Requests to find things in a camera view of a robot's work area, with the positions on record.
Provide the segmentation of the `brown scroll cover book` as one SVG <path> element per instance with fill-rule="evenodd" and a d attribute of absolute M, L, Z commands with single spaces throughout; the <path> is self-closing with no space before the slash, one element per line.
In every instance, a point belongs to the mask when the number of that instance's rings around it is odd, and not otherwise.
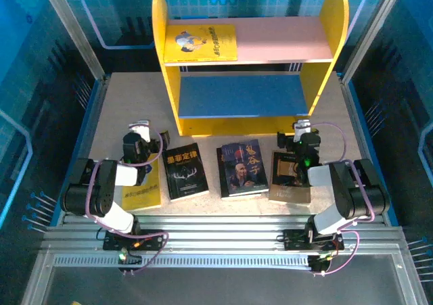
<path fill-rule="evenodd" d="M 310 204 L 311 188 L 303 170 L 294 153 L 274 151 L 269 200 L 285 204 Z"/>

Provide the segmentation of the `dark blue portrait cover book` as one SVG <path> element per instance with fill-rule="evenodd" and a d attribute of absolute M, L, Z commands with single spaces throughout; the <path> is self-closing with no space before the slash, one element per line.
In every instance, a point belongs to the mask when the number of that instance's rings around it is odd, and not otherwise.
<path fill-rule="evenodd" d="M 223 145 L 221 160 L 229 197 L 268 192 L 269 184 L 257 139 Z"/>

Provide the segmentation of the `yellow cartoon cover book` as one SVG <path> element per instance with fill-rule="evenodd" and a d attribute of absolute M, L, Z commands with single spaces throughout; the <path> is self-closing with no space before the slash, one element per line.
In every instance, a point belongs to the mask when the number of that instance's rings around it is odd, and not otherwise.
<path fill-rule="evenodd" d="M 128 212 L 137 212 L 161 207 L 159 161 L 148 164 L 139 186 L 122 188 L 121 207 Z"/>
<path fill-rule="evenodd" d="M 166 31 L 166 63 L 230 62 L 237 60 L 232 24 L 170 25 Z"/>

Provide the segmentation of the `yellow bookshelf pink blue shelves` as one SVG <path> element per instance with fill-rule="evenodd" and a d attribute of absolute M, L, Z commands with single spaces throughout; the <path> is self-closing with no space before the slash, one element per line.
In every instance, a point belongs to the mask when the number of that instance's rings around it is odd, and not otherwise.
<path fill-rule="evenodd" d="M 324 0 L 317 17 L 172 20 L 166 0 L 152 0 L 160 69 L 182 136 L 291 134 L 315 110 L 348 34 L 348 0 Z M 225 71 L 181 73 L 166 63 L 170 25 L 232 24 L 237 60 Z"/>

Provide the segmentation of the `black connector box with LED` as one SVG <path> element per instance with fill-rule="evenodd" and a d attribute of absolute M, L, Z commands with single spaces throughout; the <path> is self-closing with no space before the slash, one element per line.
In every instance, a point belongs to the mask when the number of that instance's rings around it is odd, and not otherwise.
<path fill-rule="evenodd" d="M 331 254 L 308 256 L 308 265 L 314 274 L 326 273 L 332 264 L 333 256 Z"/>
<path fill-rule="evenodd" d="M 118 264 L 119 265 L 129 265 L 135 266 L 142 263 L 142 257 L 138 255 L 134 255 L 127 248 L 121 248 L 118 255 Z"/>

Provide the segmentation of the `slotted aluminium strip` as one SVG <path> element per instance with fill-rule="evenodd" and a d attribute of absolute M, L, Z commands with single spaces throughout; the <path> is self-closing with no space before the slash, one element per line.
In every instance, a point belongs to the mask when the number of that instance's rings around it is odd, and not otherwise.
<path fill-rule="evenodd" d="M 59 255 L 55 257 L 56 266 L 116 266 L 117 258 L 113 256 L 78 256 Z M 168 255 L 163 254 L 153 262 L 160 267 L 274 267 L 300 266 L 308 267 L 308 256 L 294 255 Z"/>

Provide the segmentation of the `dark clear panel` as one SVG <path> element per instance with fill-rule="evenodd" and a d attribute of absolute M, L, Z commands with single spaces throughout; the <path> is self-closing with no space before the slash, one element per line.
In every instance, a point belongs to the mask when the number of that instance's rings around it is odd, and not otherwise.
<path fill-rule="evenodd" d="M 358 257 L 339 273 L 277 269 L 57 268 L 44 305 L 406 305 L 388 259 Z"/>

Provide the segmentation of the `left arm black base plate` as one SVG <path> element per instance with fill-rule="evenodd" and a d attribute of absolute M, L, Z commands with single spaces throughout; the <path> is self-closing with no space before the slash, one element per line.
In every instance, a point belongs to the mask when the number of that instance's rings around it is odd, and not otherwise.
<path fill-rule="evenodd" d="M 147 237 L 145 239 L 129 239 L 114 233 L 106 232 L 103 240 L 103 250 L 121 251 L 158 251 L 162 248 L 165 238 L 163 236 Z"/>

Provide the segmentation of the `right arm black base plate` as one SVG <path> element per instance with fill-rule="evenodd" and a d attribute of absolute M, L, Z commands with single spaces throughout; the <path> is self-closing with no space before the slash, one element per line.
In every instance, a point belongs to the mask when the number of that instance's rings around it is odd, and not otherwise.
<path fill-rule="evenodd" d="M 344 250 L 341 235 L 320 235 L 310 229 L 286 229 L 277 236 L 286 251 L 340 251 Z"/>

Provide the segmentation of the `aluminium rail bed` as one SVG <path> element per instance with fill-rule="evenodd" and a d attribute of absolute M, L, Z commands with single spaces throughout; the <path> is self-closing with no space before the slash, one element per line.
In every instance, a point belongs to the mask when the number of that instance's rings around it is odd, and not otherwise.
<path fill-rule="evenodd" d="M 164 253 L 169 254 L 280 254 L 277 236 L 284 229 L 303 229 L 307 216 L 140 216 L 144 229 L 168 232 Z M 96 240 L 98 226 L 82 217 L 66 215 L 44 235 L 42 250 L 54 254 L 94 254 L 102 250 Z M 393 254 L 408 249 L 403 230 L 391 227 L 382 216 L 354 227 L 358 235 L 344 233 L 345 253 L 359 244 L 359 254 Z"/>

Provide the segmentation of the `aluminium frame post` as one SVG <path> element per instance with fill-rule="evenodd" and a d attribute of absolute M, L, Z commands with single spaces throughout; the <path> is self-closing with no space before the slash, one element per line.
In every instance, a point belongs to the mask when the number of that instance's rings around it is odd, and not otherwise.
<path fill-rule="evenodd" d="M 105 71 L 67 0 L 49 0 L 49 2 L 64 25 L 64 28 L 70 35 L 70 38 L 85 63 L 89 67 L 94 78 L 96 80 L 101 80 L 105 76 Z"/>
<path fill-rule="evenodd" d="M 377 34 L 383 27 L 386 18 L 391 12 L 397 0 L 381 0 L 378 3 L 369 23 L 366 25 L 363 34 L 351 53 L 342 73 L 341 82 L 343 85 L 348 85 L 362 62 L 365 54 L 376 38 Z"/>

